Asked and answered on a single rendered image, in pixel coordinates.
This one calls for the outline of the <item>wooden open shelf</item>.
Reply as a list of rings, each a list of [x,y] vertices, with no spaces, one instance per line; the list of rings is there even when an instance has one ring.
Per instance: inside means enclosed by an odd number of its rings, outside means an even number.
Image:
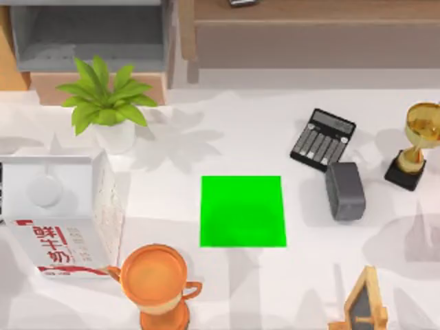
[[[440,0],[177,0],[188,77],[200,69],[440,69]]]

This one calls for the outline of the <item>grey pierced drawer inside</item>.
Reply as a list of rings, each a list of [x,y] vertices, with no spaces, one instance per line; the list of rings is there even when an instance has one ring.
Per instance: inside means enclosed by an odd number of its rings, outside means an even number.
[[[22,72],[75,72],[101,57],[109,71],[168,67],[172,0],[7,0]]]

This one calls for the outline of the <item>grey rounded box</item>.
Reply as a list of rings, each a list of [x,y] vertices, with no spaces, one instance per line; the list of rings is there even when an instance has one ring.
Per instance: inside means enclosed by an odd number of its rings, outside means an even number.
[[[361,219],[366,209],[366,197],[357,164],[331,163],[324,178],[333,218],[336,221]]]

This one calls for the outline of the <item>white and red milk carton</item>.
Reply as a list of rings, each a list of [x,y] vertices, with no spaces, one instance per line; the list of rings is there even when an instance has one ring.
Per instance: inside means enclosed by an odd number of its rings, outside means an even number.
[[[104,151],[6,155],[1,215],[47,277],[106,278],[117,263],[124,223]]]

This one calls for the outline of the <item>orange trophy cup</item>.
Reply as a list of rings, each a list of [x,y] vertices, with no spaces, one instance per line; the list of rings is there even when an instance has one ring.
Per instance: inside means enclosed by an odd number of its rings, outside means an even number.
[[[186,301],[197,297],[203,285],[187,280],[187,264],[177,250],[163,244],[145,245],[121,267],[108,266],[105,272],[139,309],[141,330],[188,330]]]

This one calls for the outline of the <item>wooden framed blackboard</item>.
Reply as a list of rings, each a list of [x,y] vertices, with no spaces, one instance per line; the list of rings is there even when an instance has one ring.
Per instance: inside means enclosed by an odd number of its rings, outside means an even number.
[[[343,321],[330,322],[328,330],[387,330],[388,311],[382,304],[377,272],[367,265],[344,303]]]

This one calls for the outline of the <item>black calculator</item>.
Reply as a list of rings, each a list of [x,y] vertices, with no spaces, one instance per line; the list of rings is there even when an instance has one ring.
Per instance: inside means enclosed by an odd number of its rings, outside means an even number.
[[[357,125],[322,109],[314,109],[289,156],[325,173],[339,162]]]

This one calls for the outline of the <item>green plant in white pot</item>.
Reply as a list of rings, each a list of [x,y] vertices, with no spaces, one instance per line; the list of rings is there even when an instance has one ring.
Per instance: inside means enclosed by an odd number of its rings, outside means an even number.
[[[140,107],[156,107],[157,102],[145,94],[151,86],[132,77],[133,65],[116,72],[113,86],[106,62],[94,56],[92,64],[74,59],[79,79],[57,86],[69,97],[62,106],[71,108],[71,125],[79,136],[92,128],[101,147],[109,154],[122,154],[135,144],[137,127],[148,122]]]

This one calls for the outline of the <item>flat green square mat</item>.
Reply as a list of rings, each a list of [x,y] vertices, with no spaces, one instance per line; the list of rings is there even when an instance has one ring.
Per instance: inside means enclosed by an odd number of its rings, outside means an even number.
[[[199,245],[202,248],[286,247],[281,177],[203,176]]]

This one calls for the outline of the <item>gold trophy on black base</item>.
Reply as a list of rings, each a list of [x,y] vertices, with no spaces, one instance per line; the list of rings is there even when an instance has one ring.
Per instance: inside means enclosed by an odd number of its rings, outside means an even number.
[[[411,146],[398,152],[384,179],[414,191],[426,165],[423,150],[440,146],[440,104],[420,102],[410,107],[406,114],[404,132]]]

